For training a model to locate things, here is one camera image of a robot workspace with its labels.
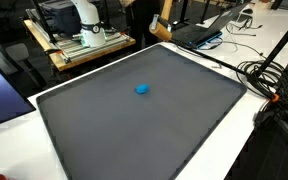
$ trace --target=blue ball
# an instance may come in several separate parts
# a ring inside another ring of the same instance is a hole
[[[145,94],[148,92],[150,86],[147,84],[140,84],[136,87],[135,91],[137,94]]]

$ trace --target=gray mat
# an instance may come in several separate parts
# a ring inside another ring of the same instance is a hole
[[[135,87],[149,84],[139,95]],[[246,92],[160,45],[38,98],[69,179],[174,179]]]

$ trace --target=power cord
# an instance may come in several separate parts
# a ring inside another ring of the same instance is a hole
[[[258,27],[252,27],[253,24],[253,18],[249,18],[246,19],[244,24],[242,26],[237,26],[233,23],[228,23],[225,28],[227,30],[227,32],[229,32],[230,34],[234,34],[234,35],[244,35],[244,36],[256,36],[256,34],[247,34],[247,33],[234,33],[233,32],[233,27],[238,28],[238,30],[242,30],[242,29],[260,29],[261,27],[263,27],[263,25],[259,25]]]
[[[237,19],[236,19],[236,22],[239,21],[239,19],[241,18],[241,16],[242,16],[242,14],[240,13],[239,16],[238,16]],[[235,39],[235,36],[234,36],[233,31],[234,31],[234,28],[233,28],[233,26],[231,26],[231,31],[230,31],[230,32],[232,32],[232,33],[229,33],[229,36],[231,37],[231,39],[232,39],[233,42],[236,42],[236,39]],[[238,51],[238,47],[237,47],[237,45],[235,44],[235,52],[236,52],[236,51]]]
[[[261,113],[265,109],[269,108],[273,110],[272,116],[277,117],[278,120],[288,119],[288,73],[285,69],[278,63],[272,62],[268,68],[264,71],[260,71],[260,66],[263,64],[264,60],[260,61],[245,61],[240,63],[237,68],[245,72],[245,77],[247,81],[254,88],[250,88],[247,84],[242,81],[241,75],[236,73],[239,81],[248,87],[248,89],[255,94],[268,98],[270,100],[269,104],[263,108]],[[275,88],[278,88],[274,92],[267,84],[268,82],[273,83]]]
[[[215,46],[211,47],[209,50],[215,49],[215,48],[217,48],[219,45],[221,45],[221,44],[223,44],[223,43],[234,44],[234,45],[238,45],[238,46],[247,47],[247,48],[253,50],[254,52],[256,52],[260,57],[263,57],[264,59],[266,59],[266,57],[263,55],[262,52],[258,52],[256,49],[252,48],[251,46],[248,46],[248,45],[245,45],[245,44],[236,43],[236,42],[231,42],[231,41],[223,41],[222,38],[218,38],[218,39],[221,40],[220,43],[209,42],[209,43],[211,43],[211,44],[216,44]]]

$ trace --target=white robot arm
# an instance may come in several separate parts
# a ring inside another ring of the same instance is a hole
[[[80,15],[82,25],[82,45],[98,47],[105,44],[104,29],[98,17],[96,7],[92,2],[96,0],[71,0]]]

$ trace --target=black cable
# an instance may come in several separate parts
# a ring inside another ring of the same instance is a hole
[[[243,46],[243,47],[247,47],[251,50],[253,50],[254,52],[256,52],[259,56],[263,57],[264,59],[266,59],[266,57],[263,55],[263,53],[260,53],[258,52],[256,49],[252,48],[251,46],[248,46],[248,45],[245,45],[245,44],[240,44],[240,43],[236,43],[236,42],[231,42],[231,41],[223,41],[222,38],[218,38],[221,40],[221,43],[216,45],[214,48],[212,47],[211,49],[215,49],[216,47],[218,47],[219,45],[221,45],[222,43],[228,43],[228,44],[235,44],[235,45],[238,45],[238,46]]]
[[[225,26],[226,28],[226,31],[230,34],[233,34],[233,35],[242,35],[242,36],[256,36],[256,34],[247,34],[247,33],[233,33],[232,31],[230,31],[228,29],[228,24]]]
[[[236,28],[239,28],[239,29],[245,28],[244,26],[238,26],[238,25],[235,25],[235,24],[232,24],[232,23],[228,23],[228,24],[231,25],[231,26],[234,26]],[[259,25],[258,27],[247,27],[246,29],[260,29],[261,27],[263,27],[263,26]]]
[[[288,110],[288,72],[278,63],[272,62],[268,69],[264,72],[261,72],[261,76],[258,77],[255,72],[259,71],[259,67],[263,64],[263,60],[261,61],[245,61],[240,63],[237,67],[245,72],[245,77],[247,81],[254,88],[250,88],[252,92],[261,97],[265,97],[271,100],[269,103],[270,109],[274,109],[274,116],[279,120],[287,120]],[[245,84],[241,80],[241,75],[236,73],[236,76],[240,80],[241,83]],[[270,81],[275,84],[278,88],[276,92],[272,91],[267,85],[267,81]],[[273,102],[276,94],[279,96],[277,101]]]

